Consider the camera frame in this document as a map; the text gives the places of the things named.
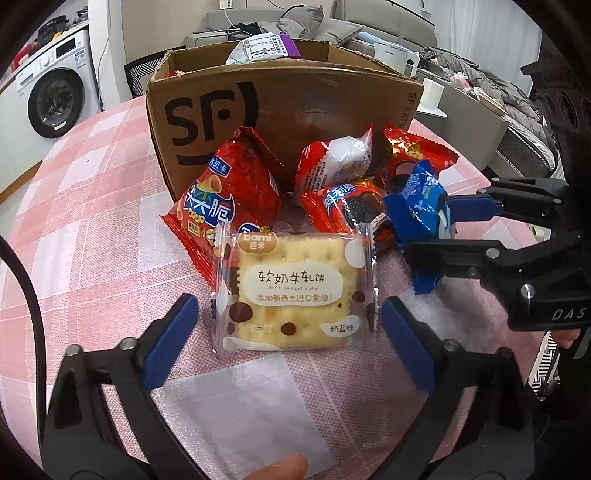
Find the floor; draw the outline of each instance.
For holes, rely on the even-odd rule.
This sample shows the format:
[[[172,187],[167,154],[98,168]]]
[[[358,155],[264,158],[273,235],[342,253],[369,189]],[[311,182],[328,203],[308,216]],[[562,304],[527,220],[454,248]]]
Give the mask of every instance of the floor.
[[[31,182],[28,181],[16,192],[10,195],[10,197],[4,200],[4,202],[0,203],[0,235],[5,239],[8,239],[10,236],[10,230],[12,229],[14,218],[17,215],[22,198],[25,196],[30,183]]]

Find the snack package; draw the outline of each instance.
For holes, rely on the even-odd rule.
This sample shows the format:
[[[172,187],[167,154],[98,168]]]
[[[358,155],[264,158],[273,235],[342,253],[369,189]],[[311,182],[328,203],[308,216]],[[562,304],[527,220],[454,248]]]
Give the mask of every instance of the snack package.
[[[238,232],[269,231],[281,207],[281,189],[289,185],[287,171],[256,132],[240,127],[163,219],[214,287],[218,223],[229,222]]]
[[[459,158],[457,153],[433,140],[390,125],[384,128],[384,135],[392,144],[392,157],[386,171],[376,176],[376,183],[388,193],[402,190],[414,164],[420,160],[428,159],[439,177],[439,172],[455,165]]]
[[[289,35],[261,33],[238,42],[226,60],[226,65],[299,56],[300,52]]]
[[[319,232],[354,233],[369,223],[374,234],[376,255],[396,244],[392,222],[382,200],[384,193],[371,180],[325,187],[304,192],[300,202]]]
[[[330,142],[314,142],[302,150],[295,174],[295,198],[306,190],[357,180],[371,163],[373,125],[361,138],[342,137]]]
[[[402,192],[385,196],[384,203],[402,250],[410,242],[452,237],[447,192],[429,160],[416,163]],[[420,295],[433,291],[441,274],[414,270],[412,277],[414,292]]]
[[[231,233],[218,226],[214,343],[237,349],[372,346],[376,279],[369,226],[360,233]]]

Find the cracker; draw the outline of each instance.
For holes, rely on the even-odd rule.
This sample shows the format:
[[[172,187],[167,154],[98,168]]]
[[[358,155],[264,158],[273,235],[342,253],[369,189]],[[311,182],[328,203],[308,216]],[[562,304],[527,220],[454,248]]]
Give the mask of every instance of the cracker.
[[[346,336],[338,337],[327,333],[327,325],[338,324],[349,317],[352,299],[359,298],[360,292],[356,292],[358,269],[346,258],[346,243],[343,238],[292,236],[282,237],[270,253],[254,254],[240,250],[239,298],[238,304],[232,305],[235,311],[230,313],[230,318],[234,317],[233,321],[236,322],[235,336],[246,342],[280,349],[330,348],[347,344]],[[314,262],[332,267],[342,277],[342,294],[338,298],[331,298],[330,303],[318,306],[264,306],[249,298],[248,286],[244,285],[249,270],[252,275],[259,265],[291,268],[292,265],[306,267]]]

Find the blue gripper pad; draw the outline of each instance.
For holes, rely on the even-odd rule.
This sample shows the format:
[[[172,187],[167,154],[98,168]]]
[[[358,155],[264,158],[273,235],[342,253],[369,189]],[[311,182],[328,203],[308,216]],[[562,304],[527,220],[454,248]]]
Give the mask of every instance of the blue gripper pad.
[[[407,312],[404,305],[402,305],[402,309],[397,308],[397,305],[400,304],[402,301],[398,297],[386,299],[382,306],[382,326],[415,386],[430,395],[435,391],[437,385],[435,363],[401,314],[402,309]]]
[[[188,296],[145,357],[142,385],[146,393],[164,385],[198,320],[199,302]]]
[[[451,223],[487,222],[495,215],[503,214],[503,204],[490,195],[451,195],[447,199],[452,216]]]

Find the human hand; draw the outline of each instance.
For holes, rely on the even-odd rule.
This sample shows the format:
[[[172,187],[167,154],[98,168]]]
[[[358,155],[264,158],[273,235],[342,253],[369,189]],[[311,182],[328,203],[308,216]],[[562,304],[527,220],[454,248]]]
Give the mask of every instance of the human hand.
[[[581,334],[581,329],[577,328],[575,330],[552,330],[550,332],[554,341],[559,344],[562,348],[570,348],[573,345],[573,342],[579,338]]]
[[[273,465],[248,475],[244,480],[302,480],[308,470],[308,460],[300,453],[292,453]]]

